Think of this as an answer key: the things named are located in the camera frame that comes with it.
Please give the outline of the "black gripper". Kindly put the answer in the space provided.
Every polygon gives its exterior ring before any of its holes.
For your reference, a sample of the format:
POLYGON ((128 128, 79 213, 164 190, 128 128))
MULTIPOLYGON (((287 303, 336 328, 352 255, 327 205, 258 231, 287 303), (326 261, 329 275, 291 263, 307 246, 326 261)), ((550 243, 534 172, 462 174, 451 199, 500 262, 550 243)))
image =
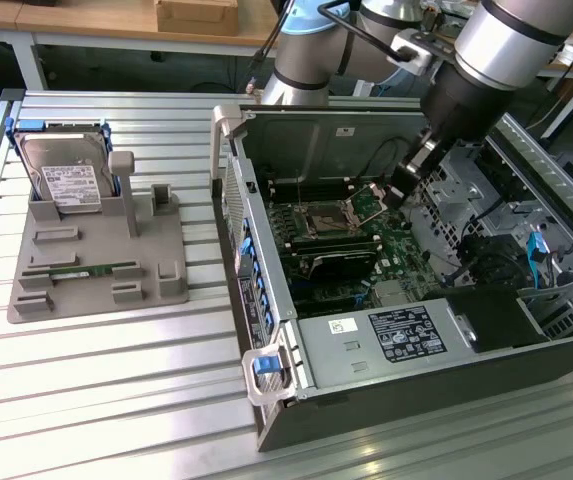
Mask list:
POLYGON ((457 141, 484 138, 513 96, 512 91, 488 86, 459 67, 443 63, 420 101, 427 126, 395 166, 385 188, 384 203, 392 209, 401 207, 457 141))

